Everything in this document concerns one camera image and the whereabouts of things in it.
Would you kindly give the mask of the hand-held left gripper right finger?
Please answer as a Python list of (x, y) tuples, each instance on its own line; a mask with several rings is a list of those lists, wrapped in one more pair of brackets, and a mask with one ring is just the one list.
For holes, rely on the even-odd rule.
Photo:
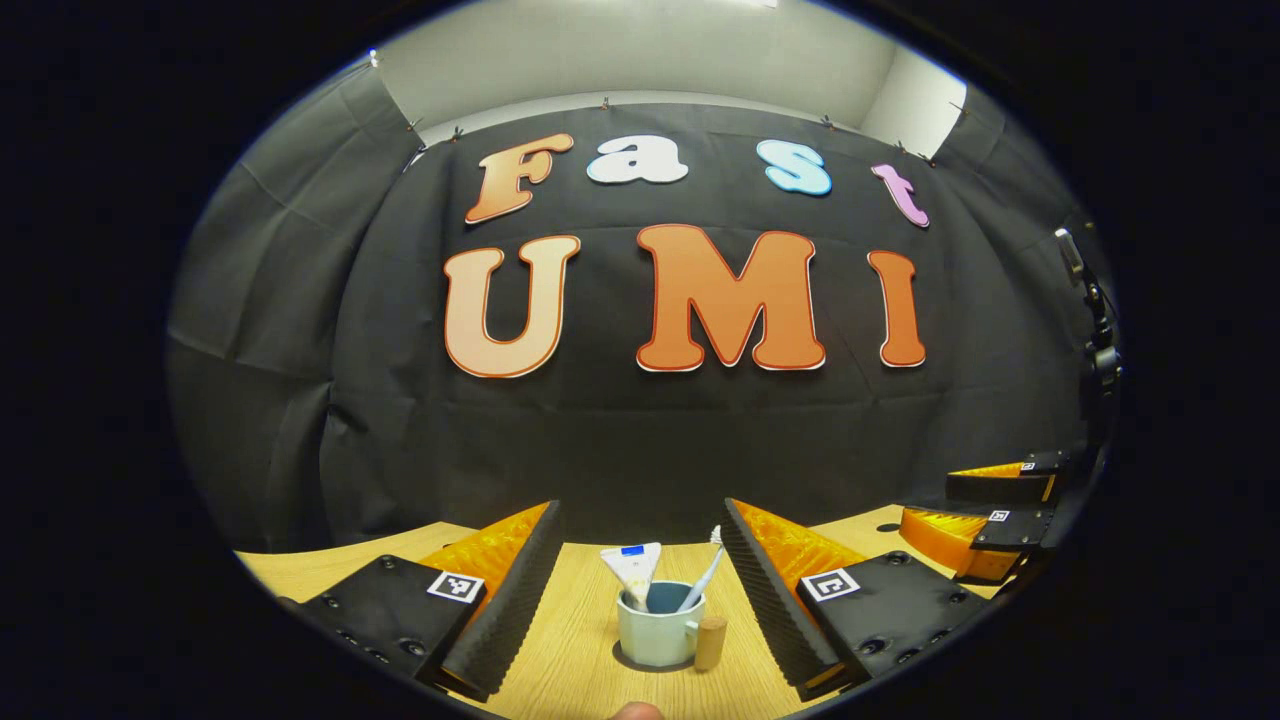
[(724, 500), (722, 542), (803, 701), (929, 653), (989, 602), (908, 552), (867, 556), (736, 498)]

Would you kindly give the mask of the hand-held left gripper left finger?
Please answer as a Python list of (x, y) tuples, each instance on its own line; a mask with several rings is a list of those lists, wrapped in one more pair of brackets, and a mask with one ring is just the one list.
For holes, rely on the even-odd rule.
[(556, 566), (559, 505), (516, 512), (416, 561), (384, 553), (291, 611), (379, 667), (485, 702)]

